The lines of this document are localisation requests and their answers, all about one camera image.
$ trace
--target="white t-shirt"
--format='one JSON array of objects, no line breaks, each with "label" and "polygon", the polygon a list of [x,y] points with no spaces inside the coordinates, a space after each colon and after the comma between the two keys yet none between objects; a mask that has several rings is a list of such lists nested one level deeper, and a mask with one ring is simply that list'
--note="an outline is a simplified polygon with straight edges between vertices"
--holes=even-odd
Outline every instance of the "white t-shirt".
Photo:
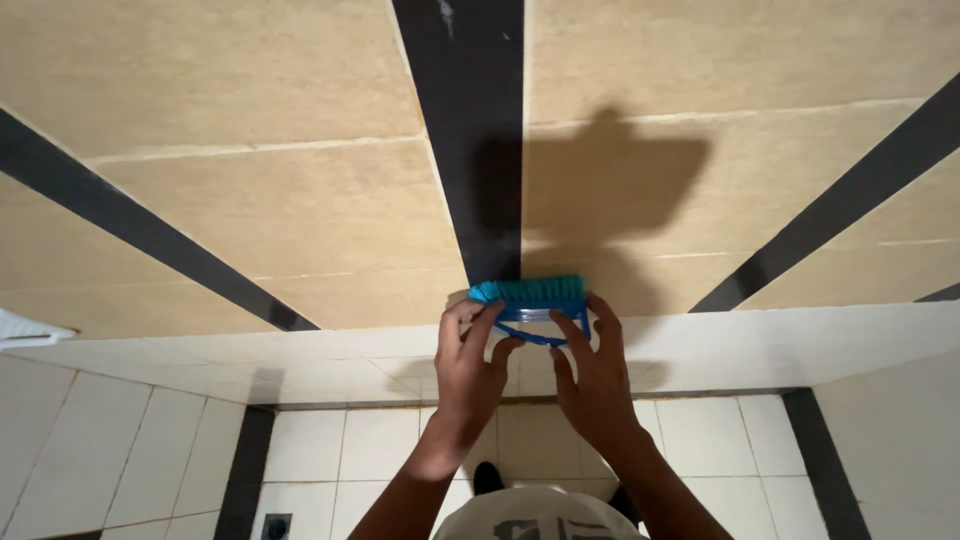
[{"label": "white t-shirt", "polygon": [[620,512],[580,493],[545,486],[474,497],[444,520],[434,540],[648,540]]}]

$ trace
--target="brush bristles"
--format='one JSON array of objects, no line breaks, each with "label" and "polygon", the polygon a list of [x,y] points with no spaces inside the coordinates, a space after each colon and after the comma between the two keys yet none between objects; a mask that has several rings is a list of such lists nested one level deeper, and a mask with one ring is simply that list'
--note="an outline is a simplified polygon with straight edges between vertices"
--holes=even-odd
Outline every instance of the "brush bristles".
[{"label": "brush bristles", "polygon": [[500,298],[507,302],[578,300],[584,298],[584,280],[580,276],[562,276],[518,282],[483,282],[474,285],[468,296],[485,304]]}]

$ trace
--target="floor drain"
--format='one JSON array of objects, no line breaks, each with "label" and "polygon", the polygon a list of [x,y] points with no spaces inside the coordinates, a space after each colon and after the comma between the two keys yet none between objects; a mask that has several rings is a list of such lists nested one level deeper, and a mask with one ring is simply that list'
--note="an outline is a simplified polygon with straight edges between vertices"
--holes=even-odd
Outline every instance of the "floor drain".
[{"label": "floor drain", "polygon": [[260,540],[287,540],[293,514],[267,514]]}]

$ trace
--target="black shoe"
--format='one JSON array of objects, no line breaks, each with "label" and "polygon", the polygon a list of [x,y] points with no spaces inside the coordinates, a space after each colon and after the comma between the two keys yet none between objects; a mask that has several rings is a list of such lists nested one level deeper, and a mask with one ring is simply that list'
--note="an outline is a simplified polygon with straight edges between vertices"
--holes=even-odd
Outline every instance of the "black shoe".
[{"label": "black shoe", "polygon": [[477,465],[473,473],[473,495],[486,495],[503,489],[503,480],[489,461]]},{"label": "black shoe", "polygon": [[634,503],[630,500],[630,497],[627,495],[627,490],[623,489],[622,485],[616,488],[616,492],[613,493],[613,498],[610,499],[610,502],[607,504],[612,506],[617,512],[623,514],[623,517],[634,524],[634,527],[637,527],[640,522],[643,521],[643,516],[636,511]]}]

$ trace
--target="blue scrub brush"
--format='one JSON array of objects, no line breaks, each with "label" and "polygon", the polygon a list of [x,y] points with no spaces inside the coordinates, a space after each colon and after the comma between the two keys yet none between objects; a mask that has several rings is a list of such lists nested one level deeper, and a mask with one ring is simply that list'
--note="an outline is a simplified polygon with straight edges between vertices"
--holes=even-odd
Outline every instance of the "blue scrub brush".
[{"label": "blue scrub brush", "polygon": [[566,340],[519,331],[503,323],[549,321],[551,320],[550,309],[556,309],[572,320],[579,319],[580,327],[587,335],[587,339],[590,339],[584,279],[580,276],[518,282],[483,282],[471,287],[467,297],[484,304],[492,304],[503,299],[507,305],[497,315],[493,325],[509,335],[530,343],[560,347],[566,345]]}]

